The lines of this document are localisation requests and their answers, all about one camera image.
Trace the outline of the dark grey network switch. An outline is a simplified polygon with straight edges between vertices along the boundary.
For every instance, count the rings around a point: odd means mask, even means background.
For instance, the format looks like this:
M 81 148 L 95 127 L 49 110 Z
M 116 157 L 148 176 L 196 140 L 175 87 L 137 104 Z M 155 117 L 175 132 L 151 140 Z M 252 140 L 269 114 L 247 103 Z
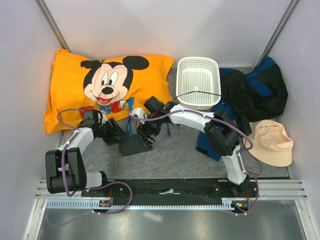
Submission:
M 119 139 L 119 152 L 122 157 L 132 156 L 152 151 L 151 145 L 146 146 L 139 134 L 122 136 Z

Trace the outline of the black power adapter brick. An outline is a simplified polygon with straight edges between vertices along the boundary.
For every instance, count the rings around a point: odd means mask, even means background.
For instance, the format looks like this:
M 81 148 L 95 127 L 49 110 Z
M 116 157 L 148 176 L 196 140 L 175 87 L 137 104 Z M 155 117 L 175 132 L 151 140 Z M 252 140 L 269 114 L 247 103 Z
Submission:
M 244 134 L 246 134 L 247 136 L 249 136 L 252 133 L 250 122 L 249 122 L 248 116 L 246 114 L 241 113 L 239 115 L 239 123 L 238 124 L 239 124 L 240 130 Z

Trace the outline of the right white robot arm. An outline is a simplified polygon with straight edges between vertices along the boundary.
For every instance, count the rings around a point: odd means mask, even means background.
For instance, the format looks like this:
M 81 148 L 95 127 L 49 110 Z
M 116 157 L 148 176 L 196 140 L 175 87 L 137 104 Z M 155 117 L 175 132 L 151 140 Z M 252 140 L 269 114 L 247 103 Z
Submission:
M 249 187 L 250 177 L 246 174 L 240 155 L 240 130 L 236 128 L 227 113 L 202 112 L 182 106 L 173 101 L 164 104 L 152 96 L 145 104 L 132 111 L 140 124 L 137 133 L 145 146 L 154 143 L 152 136 L 160 133 L 163 124 L 183 125 L 201 131 L 207 137 L 208 145 L 222 157 L 230 182 L 229 191 L 235 197 L 242 196 Z

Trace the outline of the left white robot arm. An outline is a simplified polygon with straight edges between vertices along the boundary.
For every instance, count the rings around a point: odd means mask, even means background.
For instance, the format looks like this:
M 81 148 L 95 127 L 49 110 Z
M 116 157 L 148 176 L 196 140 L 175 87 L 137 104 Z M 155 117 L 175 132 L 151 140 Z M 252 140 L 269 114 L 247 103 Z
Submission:
M 61 115 L 68 111 L 79 111 L 84 119 L 73 126 L 63 122 Z M 96 138 L 106 145 L 119 143 L 126 136 L 114 118 L 106 118 L 99 110 L 65 109 L 57 114 L 59 123 L 74 129 L 71 137 L 59 148 L 45 154 L 46 186 L 50 194 L 66 193 L 68 197 L 76 192 L 92 190 L 99 197 L 110 191 L 108 178 L 104 171 L 86 171 L 82 154 Z

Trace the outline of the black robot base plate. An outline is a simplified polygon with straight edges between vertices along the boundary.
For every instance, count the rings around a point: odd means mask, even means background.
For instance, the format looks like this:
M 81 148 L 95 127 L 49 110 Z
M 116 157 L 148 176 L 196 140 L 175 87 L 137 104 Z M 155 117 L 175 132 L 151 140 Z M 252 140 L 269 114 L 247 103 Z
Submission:
M 82 197 L 108 198 L 121 204 L 127 204 L 130 192 L 131 202 L 160 203 L 165 201 L 181 203 L 212 203 L 212 199 L 239 198 L 248 199 L 257 196 L 255 181 L 246 180 L 242 186 L 237 186 L 226 178 L 159 178 L 159 179 L 122 179 L 123 184 L 113 184 L 104 189 L 82 191 Z

